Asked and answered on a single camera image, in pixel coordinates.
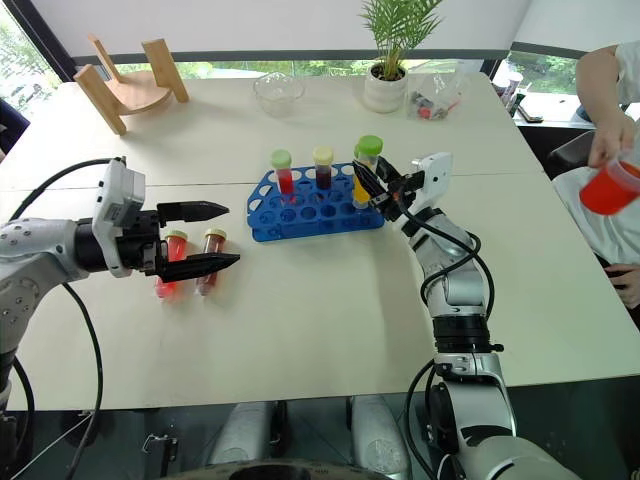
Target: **metal leg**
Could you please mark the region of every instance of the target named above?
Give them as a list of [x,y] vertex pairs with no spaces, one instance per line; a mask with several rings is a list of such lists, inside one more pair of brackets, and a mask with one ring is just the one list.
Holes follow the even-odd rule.
[[207,465],[267,458],[274,408],[275,402],[236,405],[222,427]]
[[351,438],[355,463],[389,478],[411,478],[409,453],[400,429],[380,395],[352,400]]

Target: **white wall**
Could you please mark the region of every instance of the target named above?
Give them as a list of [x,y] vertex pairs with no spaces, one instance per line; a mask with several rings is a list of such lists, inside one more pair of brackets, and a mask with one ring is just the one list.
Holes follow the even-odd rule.
[[[530,0],[445,0],[443,23],[420,48],[508,50]],[[142,52],[164,37],[173,52],[375,49],[361,0],[33,0],[72,57]]]
[[591,51],[640,40],[640,0],[532,0],[516,42]]

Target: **wooden stand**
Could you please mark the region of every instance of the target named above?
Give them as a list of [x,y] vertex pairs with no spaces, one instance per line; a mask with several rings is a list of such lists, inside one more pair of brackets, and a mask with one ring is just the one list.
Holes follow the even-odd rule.
[[120,116],[149,110],[165,101],[171,92],[179,102],[189,101],[189,94],[164,39],[142,42],[151,72],[139,71],[125,75],[118,72],[100,40],[93,35],[89,35],[89,40],[96,47],[98,58],[111,80],[104,82],[93,65],[82,67],[73,79],[114,133],[123,135],[127,131]]

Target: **plastic bag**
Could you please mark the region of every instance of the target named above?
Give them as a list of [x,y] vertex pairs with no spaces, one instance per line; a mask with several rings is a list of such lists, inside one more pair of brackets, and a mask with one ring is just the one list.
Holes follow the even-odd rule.
[[415,75],[409,82],[407,116],[419,120],[446,118],[460,103],[467,84],[468,78],[457,68],[449,73]]

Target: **glass bowl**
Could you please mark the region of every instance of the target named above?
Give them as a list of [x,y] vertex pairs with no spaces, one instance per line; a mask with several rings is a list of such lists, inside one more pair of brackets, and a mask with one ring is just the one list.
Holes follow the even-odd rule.
[[269,115],[282,117],[291,113],[293,102],[304,94],[304,86],[284,73],[267,73],[253,82],[260,107]]

